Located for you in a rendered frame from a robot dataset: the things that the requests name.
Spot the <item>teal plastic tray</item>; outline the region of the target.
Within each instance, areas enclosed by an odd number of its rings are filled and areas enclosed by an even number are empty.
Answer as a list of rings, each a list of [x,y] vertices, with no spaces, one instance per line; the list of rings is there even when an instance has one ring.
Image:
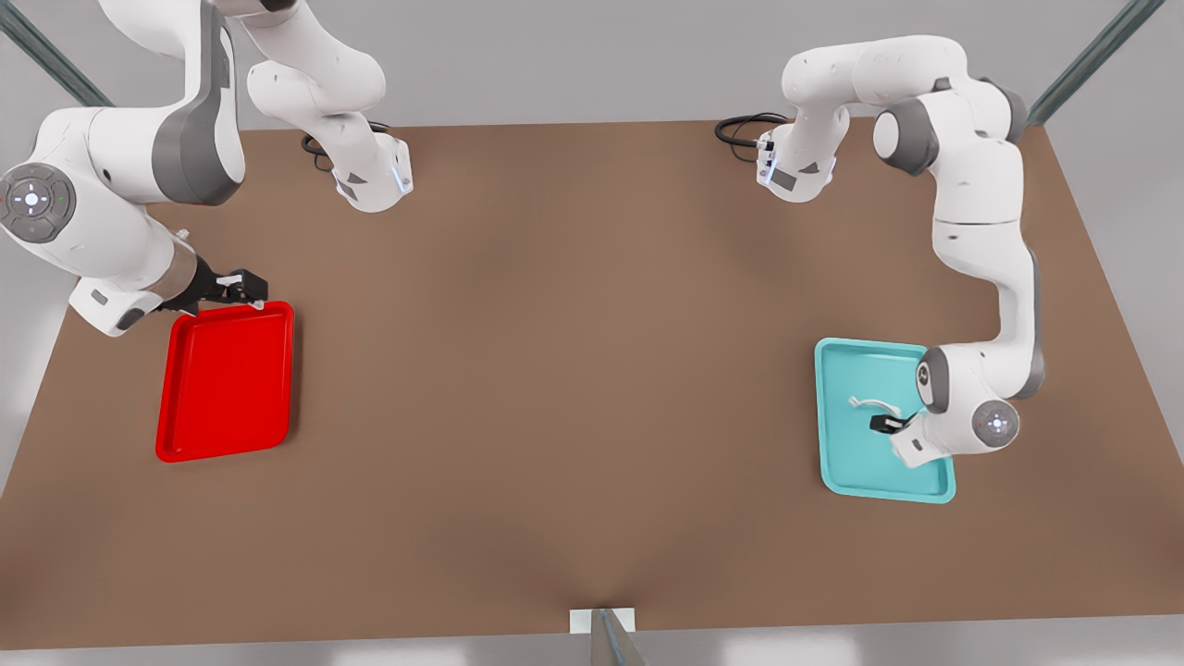
[[[884,401],[905,416],[922,403],[914,372],[925,347],[862,339],[824,338],[813,350],[821,479],[841,497],[913,502],[950,502],[955,497],[955,468],[950,457],[907,467],[883,433],[870,429],[880,410],[855,408],[860,401]]]

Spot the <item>red plastic tray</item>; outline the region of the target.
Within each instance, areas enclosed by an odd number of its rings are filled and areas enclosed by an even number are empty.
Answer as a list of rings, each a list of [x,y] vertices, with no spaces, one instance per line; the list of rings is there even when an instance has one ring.
[[[290,429],[295,312],[285,301],[181,315],[155,452],[165,463],[271,450]]]

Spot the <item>silver frame post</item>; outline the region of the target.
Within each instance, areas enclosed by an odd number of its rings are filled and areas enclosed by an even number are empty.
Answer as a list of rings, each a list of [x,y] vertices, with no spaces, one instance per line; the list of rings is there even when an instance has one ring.
[[[588,666],[648,666],[633,642],[635,610],[570,610],[570,634],[588,634]]]
[[[1166,4],[1166,0],[1128,0],[1127,4],[1090,39],[1090,43],[1064,68],[1056,81],[1032,103],[1028,127],[1044,126],[1100,68],[1103,68],[1125,43]]]
[[[114,105],[107,94],[101,92],[94,81],[81,72],[12,0],[0,0],[0,32],[81,105]]]

